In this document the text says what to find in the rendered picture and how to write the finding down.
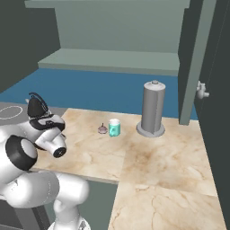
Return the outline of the grey-green base cabinet front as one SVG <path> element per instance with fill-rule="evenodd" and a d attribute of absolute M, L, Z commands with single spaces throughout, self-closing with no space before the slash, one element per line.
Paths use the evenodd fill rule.
<path fill-rule="evenodd" d="M 89 181 L 89 186 L 89 197 L 79 206 L 79 211 L 91 230 L 108 230 L 118 184 Z"/>

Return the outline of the grey hob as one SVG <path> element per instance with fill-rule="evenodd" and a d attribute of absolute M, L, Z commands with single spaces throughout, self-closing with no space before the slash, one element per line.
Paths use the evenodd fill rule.
<path fill-rule="evenodd" d="M 66 109 L 58 107 L 49 107 L 51 113 L 62 116 Z M 14 102 L 0 102 L 0 120 L 8 120 L 14 118 L 27 118 L 27 104 Z"/>

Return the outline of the teal cup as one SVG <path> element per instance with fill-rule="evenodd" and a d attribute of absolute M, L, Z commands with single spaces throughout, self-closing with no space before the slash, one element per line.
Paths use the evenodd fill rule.
<path fill-rule="evenodd" d="M 109 135 L 117 137 L 120 134 L 120 121 L 118 119 L 109 120 Z"/>

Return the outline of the grey paper towel holder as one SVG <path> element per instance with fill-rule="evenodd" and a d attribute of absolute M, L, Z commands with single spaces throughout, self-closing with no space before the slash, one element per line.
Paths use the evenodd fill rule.
<path fill-rule="evenodd" d="M 152 80 L 144 84 L 142 117 L 137 132 L 144 137 L 160 137 L 164 133 L 162 114 L 165 84 Z"/>

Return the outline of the dark wall cabinet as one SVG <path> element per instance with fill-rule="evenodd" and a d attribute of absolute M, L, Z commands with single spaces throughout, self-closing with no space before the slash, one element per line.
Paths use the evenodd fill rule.
<path fill-rule="evenodd" d="M 0 0 L 0 93 L 59 49 L 54 8 L 27 8 L 25 0 Z"/>

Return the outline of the grey-green cabinet door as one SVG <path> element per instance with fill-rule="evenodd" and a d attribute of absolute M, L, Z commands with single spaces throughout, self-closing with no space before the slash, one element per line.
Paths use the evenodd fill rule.
<path fill-rule="evenodd" d="M 178 49 L 179 124 L 188 125 L 217 0 L 190 0 L 184 10 Z"/>

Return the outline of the black kettle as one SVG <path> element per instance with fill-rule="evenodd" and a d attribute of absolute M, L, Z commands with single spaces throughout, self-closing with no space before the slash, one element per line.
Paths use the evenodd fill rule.
<path fill-rule="evenodd" d="M 48 113 L 49 107 L 40 95 L 31 92 L 29 96 L 27 114 L 30 118 L 39 118 Z"/>

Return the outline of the dark tall cabinet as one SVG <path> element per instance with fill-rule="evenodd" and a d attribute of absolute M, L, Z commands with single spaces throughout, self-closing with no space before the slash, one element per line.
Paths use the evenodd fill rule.
<path fill-rule="evenodd" d="M 217 0 L 199 80 L 209 97 L 195 101 L 201 133 L 230 230 L 230 0 Z"/>

